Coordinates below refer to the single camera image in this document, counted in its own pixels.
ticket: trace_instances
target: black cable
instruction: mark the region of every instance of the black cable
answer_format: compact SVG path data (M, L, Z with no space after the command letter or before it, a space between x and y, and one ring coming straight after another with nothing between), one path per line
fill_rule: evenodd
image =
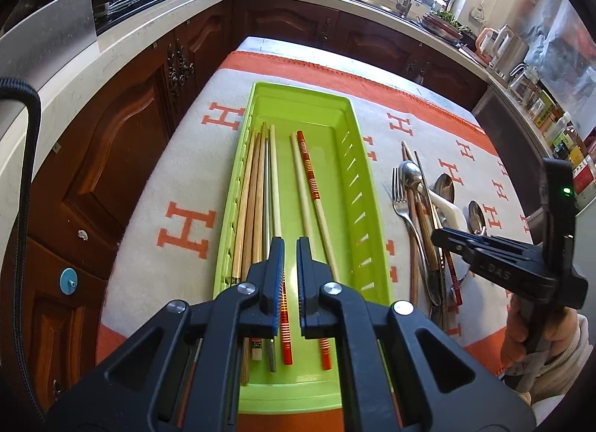
M26 82L13 78L0 78L0 100L14 100L25 104L28 114L27 135L25 138L25 154L21 172L21 188L19 194L19 215L17 217L17 260L14 268L13 288L13 339L17 355L19 371L23 384L42 422L45 414L37 400L29 377L25 350L23 347L23 273L25 271L25 250L27 247L27 223L29 218L29 191L34 173L35 149L41 123L41 101L39 94Z

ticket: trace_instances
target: fork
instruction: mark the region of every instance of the fork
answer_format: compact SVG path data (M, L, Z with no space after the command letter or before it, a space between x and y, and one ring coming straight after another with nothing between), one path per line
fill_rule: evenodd
M393 204L393 211L396 213L397 216L401 217L402 220L406 223L406 226L410 232L412 232L414 238L416 239L416 245L418 246L418 253L420 254L420 258L422 259L422 282L424 283L424 289L426 290L426 294L430 301L435 306L440 306L440 299L438 296L433 295L430 292L428 286L428 260L426 258L426 253L424 252L424 246L422 246L422 240L418 233L418 230L413 225L412 219L409 216L408 210L408 198L406 196L406 190L403 186L402 179L401 179L401 168L393 168L393 175L391 177L391 202Z

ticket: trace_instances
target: wooden cabinet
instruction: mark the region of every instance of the wooden cabinet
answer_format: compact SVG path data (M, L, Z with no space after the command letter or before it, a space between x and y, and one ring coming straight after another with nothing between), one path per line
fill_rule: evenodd
M59 280L62 271L70 267L68 262L32 239L28 239L26 259L27 283L35 282L35 286L24 287L23 343L31 381L47 410L62 390L95 365L95 335L105 281L77 268L76 291L64 295ZM13 267L4 265L2 279L13 272ZM11 363L4 353L2 360L3 365Z
M332 50L389 72L406 76L406 65L419 43L370 20L340 13Z
M107 279L136 202L174 130L166 81L172 35L135 57L87 103L31 188L29 235Z
M423 46L416 57L415 82L461 107L471 111L486 92L486 82L436 50Z
M31 188L23 335L31 379L49 407L95 363L104 290L118 244L174 130L168 34L116 74L79 112ZM11 325L14 247L0 274L0 356L19 383ZM78 274L72 295L61 272Z
M191 103L232 51L231 29L232 0L211 6L174 29L177 44L184 47L187 65L192 67Z
M264 37L327 49L339 12L294 0L234 0L232 48L246 37Z
M472 110L487 84L457 62L390 28L361 17L341 13L333 50L406 77Z

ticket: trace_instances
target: human hand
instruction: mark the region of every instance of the human hand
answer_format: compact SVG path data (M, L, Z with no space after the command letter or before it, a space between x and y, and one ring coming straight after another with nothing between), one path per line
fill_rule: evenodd
M507 316L505 341L501 347L501 362L505 368L520 362L526 355L523 342L527 339L526 320L520 313L522 303L516 295L511 297L511 309ZM552 316L542 334L546 340L552 341L549 359L564 352L573 340L577 329L577 311L565 307L562 313Z

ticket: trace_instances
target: white tablecloth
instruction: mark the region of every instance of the white tablecloth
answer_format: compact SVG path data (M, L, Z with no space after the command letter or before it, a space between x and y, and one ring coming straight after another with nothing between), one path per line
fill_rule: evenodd
M391 169L402 159L402 140L419 152L430 182L441 173L452 174L456 205L478 201L490 234L531 242L511 181L468 111L367 64L249 38L195 100L141 195L108 283L98 361L168 301L194 304L212 298L239 127L251 87L259 81L327 91L353 103L378 191L395 300L409 296L408 235L390 202ZM458 257L455 261L461 271L465 264ZM498 373L508 293L478 276L466 279L462 293L463 306L449 314L448 334ZM426 310L423 296L420 291L420 307Z

